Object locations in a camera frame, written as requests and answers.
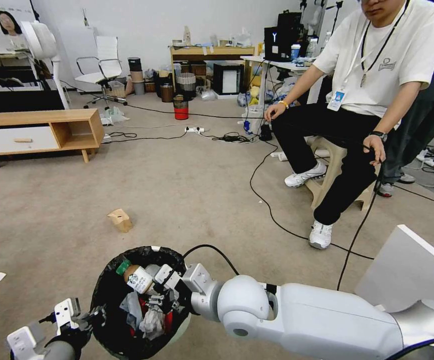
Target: white sneaker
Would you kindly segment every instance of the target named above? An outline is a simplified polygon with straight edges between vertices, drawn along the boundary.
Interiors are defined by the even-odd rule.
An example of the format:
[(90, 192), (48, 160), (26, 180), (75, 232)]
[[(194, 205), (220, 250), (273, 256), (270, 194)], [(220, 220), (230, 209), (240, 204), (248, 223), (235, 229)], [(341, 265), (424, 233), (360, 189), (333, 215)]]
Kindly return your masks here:
[(402, 184), (413, 184), (416, 182), (416, 178), (412, 175), (406, 174), (405, 172), (402, 173), (402, 176), (399, 180), (397, 180), (399, 183)]
[(308, 243), (316, 249), (327, 249), (331, 244), (332, 225), (324, 225), (317, 220), (313, 222), (312, 231), (308, 236)]
[(391, 198), (394, 194), (394, 184), (383, 182), (377, 187), (377, 194), (384, 198)]
[(327, 166), (320, 161), (317, 160), (317, 165), (314, 168), (302, 172), (300, 174), (293, 173), (292, 175), (285, 178), (285, 185), (289, 188), (298, 188), (305, 184), (305, 182), (312, 178), (320, 178), (324, 176), (327, 172)]

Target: poster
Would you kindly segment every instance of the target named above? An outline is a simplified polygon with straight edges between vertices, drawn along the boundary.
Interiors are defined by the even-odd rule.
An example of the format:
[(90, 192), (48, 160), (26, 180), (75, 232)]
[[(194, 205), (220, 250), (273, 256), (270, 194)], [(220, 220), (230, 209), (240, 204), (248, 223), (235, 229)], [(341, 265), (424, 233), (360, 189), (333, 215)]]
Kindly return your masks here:
[(35, 21), (29, 0), (0, 0), (0, 53), (27, 48), (22, 21)]

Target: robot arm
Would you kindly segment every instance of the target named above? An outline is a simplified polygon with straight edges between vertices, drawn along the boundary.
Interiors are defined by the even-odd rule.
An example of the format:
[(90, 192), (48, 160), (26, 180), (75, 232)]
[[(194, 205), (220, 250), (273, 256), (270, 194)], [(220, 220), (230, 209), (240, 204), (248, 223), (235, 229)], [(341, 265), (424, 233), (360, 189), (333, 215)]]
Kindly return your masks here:
[(434, 339), (434, 301), (389, 314), (354, 294), (303, 284), (275, 286), (247, 275), (222, 284), (202, 264), (190, 265), (182, 279), (194, 311), (222, 322), (229, 335), (318, 359), (386, 359)]
[[(390, 314), (356, 295), (303, 284), (275, 286), (247, 275), (219, 282), (200, 263), (189, 265), (182, 277), (166, 264), (145, 270), (153, 279), (149, 305), (165, 314), (191, 307), (193, 313), (221, 322), (233, 337), (271, 341), (318, 359), (387, 359), (434, 340), (434, 301)], [(57, 323), (57, 336), (42, 350), (45, 337), (37, 323), (7, 337), (17, 360), (79, 359), (93, 327), (103, 326), (106, 314), (100, 306), (81, 315), (77, 300), (69, 298), (49, 318)]]

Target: bottle cap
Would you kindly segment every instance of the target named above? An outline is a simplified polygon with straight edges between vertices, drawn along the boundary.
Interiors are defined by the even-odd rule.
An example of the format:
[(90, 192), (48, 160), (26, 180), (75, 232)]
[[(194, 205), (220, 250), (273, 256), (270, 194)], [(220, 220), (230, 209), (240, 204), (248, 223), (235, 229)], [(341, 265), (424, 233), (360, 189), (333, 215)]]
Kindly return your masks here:
[(129, 268), (129, 266), (132, 265), (131, 262), (127, 259), (125, 259), (124, 261), (122, 261), (122, 263), (119, 265), (119, 267), (117, 268), (117, 270), (115, 270), (115, 272), (117, 274), (119, 274), (120, 276), (124, 275), (124, 273), (126, 272), (126, 270)]

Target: id badge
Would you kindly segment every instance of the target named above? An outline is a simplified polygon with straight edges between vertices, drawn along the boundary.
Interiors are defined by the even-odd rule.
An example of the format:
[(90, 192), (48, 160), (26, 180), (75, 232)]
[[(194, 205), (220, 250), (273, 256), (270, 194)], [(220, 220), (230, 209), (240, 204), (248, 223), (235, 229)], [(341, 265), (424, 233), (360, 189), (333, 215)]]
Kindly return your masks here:
[(346, 92), (344, 90), (336, 91), (332, 96), (332, 100), (330, 100), (330, 102), (328, 103), (327, 109), (339, 111), (342, 105), (342, 101), (344, 101), (345, 97)]

